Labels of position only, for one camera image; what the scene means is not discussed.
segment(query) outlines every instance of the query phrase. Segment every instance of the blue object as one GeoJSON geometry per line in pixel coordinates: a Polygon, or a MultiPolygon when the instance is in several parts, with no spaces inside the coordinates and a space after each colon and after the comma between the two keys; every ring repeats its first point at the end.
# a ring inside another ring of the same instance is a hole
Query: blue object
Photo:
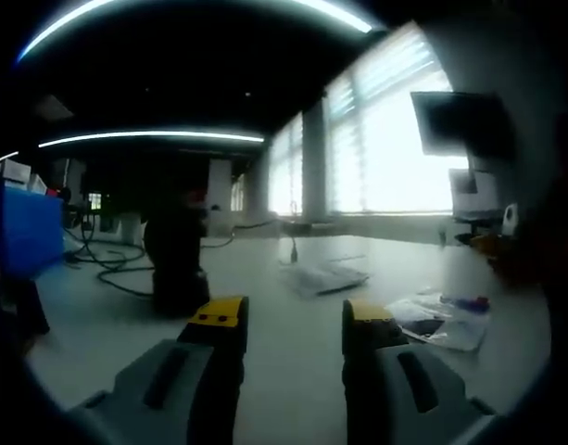
{"type": "Polygon", "coordinates": [[[489,300],[486,297],[477,297],[476,299],[452,299],[443,296],[440,298],[440,301],[452,304],[459,309],[469,312],[486,313],[489,311],[489,300]]]}
{"type": "Polygon", "coordinates": [[[0,267],[31,278],[63,257],[61,199],[5,187],[0,180],[0,267]]]}

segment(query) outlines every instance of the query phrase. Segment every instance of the yellow object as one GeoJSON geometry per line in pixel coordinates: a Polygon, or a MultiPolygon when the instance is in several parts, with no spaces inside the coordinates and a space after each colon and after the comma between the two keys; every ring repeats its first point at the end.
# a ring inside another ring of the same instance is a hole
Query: yellow object
{"type": "Polygon", "coordinates": [[[383,306],[372,304],[365,299],[350,299],[349,304],[354,312],[354,321],[366,322],[370,320],[392,320],[393,315],[383,306]]]}
{"type": "Polygon", "coordinates": [[[205,326],[237,327],[238,308],[242,297],[215,299],[201,306],[189,323],[205,326]]]}
{"type": "Polygon", "coordinates": [[[471,240],[471,247],[488,258],[496,258],[505,245],[497,235],[480,235],[471,240]]]}

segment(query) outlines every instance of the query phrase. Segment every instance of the window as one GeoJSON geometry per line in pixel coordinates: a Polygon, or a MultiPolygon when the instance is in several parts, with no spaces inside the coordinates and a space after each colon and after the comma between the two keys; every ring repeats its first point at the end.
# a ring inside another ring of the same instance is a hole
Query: window
{"type": "Polygon", "coordinates": [[[243,211],[245,208],[245,176],[240,175],[232,186],[231,211],[243,211]]]}
{"type": "Polygon", "coordinates": [[[88,194],[88,200],[90,201],[90,210],[100,210],[102,205],[102,195],[100,193],[88,194]]]}
{"type": "Polygon", "coordinates": [[[452,91],[422,31],[408,24],[327,89],[327,195],[340,213],[452,209],[449,169],[466,157],[426,156],[412,91],[452,91]]]}
{"type": "Polygon", "coordinates": [[[279,215],[302,213],[302,115],[274,138],[269,152],[269,210],[279,215]]]}

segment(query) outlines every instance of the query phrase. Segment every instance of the wall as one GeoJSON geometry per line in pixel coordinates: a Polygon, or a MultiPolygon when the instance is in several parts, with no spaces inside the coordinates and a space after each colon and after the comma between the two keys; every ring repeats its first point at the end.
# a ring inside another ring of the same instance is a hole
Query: wall
{"type": "Polygon", "coordinates": [[[516,200],[527,214],[558,172],[553,123],[565,110],[565,98],[553,61],[532,30],[498,8],[420,26],[455,91],[501,98],[516,132],[518,159],[493,170],[502,202],[516,200]]]}

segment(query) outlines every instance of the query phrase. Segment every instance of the white box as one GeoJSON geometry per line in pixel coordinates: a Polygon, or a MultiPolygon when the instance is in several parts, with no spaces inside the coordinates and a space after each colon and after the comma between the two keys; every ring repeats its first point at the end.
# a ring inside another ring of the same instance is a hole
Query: white box
{"type": "Polygon", "coordinates": [[[31,174],[31,180],[28,182],[29,192],[38,193],[39,195],[46,195],[46,188],[46,185],[38,174],[31,174]]]}
{"type": "Polygon", "coordinates": [[[0,173],[4,179],[27,184],[31,179],[31,166],[6,159],[0,164],[0,173]]]}

